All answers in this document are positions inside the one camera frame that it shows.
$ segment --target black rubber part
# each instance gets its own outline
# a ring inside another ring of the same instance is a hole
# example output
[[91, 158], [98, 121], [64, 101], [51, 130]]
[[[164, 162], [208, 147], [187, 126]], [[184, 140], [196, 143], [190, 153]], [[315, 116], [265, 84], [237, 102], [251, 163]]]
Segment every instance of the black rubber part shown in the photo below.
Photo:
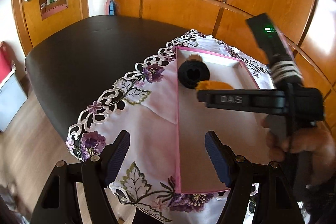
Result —
[[206, 64], [198, 60], [187, 60], [177, 71], [177, 77], [182, 85], [194, 90], [199, 81], [210, 79], [210, 71]]

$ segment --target red object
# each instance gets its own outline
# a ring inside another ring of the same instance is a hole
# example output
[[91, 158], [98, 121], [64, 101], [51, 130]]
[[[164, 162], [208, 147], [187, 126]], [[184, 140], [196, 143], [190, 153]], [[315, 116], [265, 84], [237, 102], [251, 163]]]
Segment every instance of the red object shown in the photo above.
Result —
[[0, 83], [11, 72], [11, 62], [6, 53], [4, 42], [0, 42]]

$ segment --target pink box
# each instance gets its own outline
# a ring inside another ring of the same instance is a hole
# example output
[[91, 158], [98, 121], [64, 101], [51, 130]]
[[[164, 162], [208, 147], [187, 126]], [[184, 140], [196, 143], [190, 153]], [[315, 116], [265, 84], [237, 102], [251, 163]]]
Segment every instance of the pink box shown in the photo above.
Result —
[[[222, 54], [177, 47], [177, 69], [189, 55], [197, 54], [210, 71], [210, 80], [222, 81], [235, 89], [258, 89], [251, 73], [240, 59]], [[197, 91], [177, 80], [178, 138], [176, 157], [176, 192], [183, 194], [215, 193], [228, 188], [220, 182], [204, 145], [205, 134], [213, 130], [223, 144], [236, 155], [259, 164], [268, 164], [266, 130], [261, 126], [265, 115], [206, 108], [198, 102]]]

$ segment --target hand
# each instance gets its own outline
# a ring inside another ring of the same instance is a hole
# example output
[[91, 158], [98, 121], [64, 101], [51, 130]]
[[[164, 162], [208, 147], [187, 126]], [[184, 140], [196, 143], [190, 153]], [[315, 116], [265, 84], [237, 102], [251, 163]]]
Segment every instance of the hand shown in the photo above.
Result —
[[[269, 147], [269, 158], [281, 162], [288, 152], [289, 138], [279, 143], [271, 132], [267, 133], [266, 143]], [[313, 173], [310, 184], [320, 185], [328, 181], [336, 171], [336, 145], [333, 137], [323, 122], [318, 122], [315, 128], [301, 128], [293, 135], [290, 153], [311, 151]]]

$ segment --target embroidered tablecloth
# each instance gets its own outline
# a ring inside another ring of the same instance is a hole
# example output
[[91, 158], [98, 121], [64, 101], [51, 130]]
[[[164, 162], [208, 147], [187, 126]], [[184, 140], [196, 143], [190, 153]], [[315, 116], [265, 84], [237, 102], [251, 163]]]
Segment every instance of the embroidered tablecloth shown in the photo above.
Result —
[[[177, 46], [239, 58], [261, 89], [274, 88], [265, 65], [192, 29], [167, 42], [157, 55], [136, 63], [134, 71], [83, 110], [78, 122], [69, 128], [66, 144], [72, 155], [85, 161], [113, 143], [121, 130], [127, 130], [130, 148], [109, 186], [119, 201], [162, 222], [212, 224], [217, 222], [227, 195], [175, 193]], [[250, 222], [251, 217], [247, 215], [246, 220]]]

